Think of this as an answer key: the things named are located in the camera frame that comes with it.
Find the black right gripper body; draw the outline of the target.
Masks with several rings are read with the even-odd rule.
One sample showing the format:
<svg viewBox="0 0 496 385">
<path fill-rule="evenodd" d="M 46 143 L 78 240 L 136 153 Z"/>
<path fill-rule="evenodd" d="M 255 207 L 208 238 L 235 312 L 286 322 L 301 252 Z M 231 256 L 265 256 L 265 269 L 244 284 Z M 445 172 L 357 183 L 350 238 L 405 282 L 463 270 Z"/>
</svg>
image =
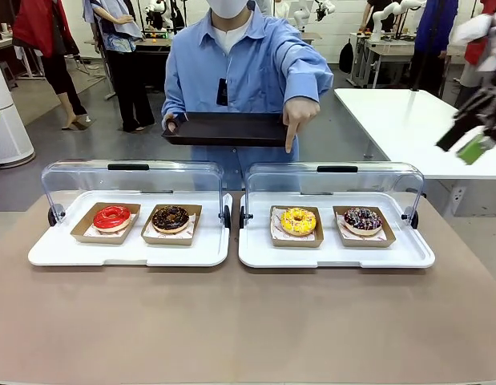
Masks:
<svg viewBox="0 0 496 385">
<path fill-rule="evenodd" d="M 484 126 L 483 134 L 496 140 L 496 72 L 480 87 L 455 114 L 457 139 L 477 126 Z"/>
</svg>

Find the person's left hand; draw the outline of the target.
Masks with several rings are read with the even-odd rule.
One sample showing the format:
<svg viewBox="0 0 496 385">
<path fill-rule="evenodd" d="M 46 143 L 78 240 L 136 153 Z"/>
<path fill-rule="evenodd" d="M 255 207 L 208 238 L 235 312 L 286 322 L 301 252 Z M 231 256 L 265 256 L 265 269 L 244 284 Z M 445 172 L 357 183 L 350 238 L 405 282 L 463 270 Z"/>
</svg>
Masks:
<svg viewBox="0 0 496 385">
<path fill-rule="evenodd" d="M 283 121 L 287 126 L 285 151 L 292 151 L 293 141 L 299 132 L 309 121 L 320 112 L 320 104 L 306 97 L 294 97 L 284 104 Z"/>
</svg>

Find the person's right hand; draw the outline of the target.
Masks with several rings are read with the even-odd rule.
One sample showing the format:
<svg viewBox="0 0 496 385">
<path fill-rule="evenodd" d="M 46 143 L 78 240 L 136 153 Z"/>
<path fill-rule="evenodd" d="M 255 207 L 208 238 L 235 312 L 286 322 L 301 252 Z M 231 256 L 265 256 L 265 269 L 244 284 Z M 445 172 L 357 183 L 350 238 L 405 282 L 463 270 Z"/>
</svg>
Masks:
<svg viewBox="0 0 496 385">
<path fill-rule="evenodd" d="M 185 113 L 172 114 L 167 113 L 164 116 L 164 127 L 171 133 L 175 133 L 179 127 L 188 121 Z"/>
</svg>

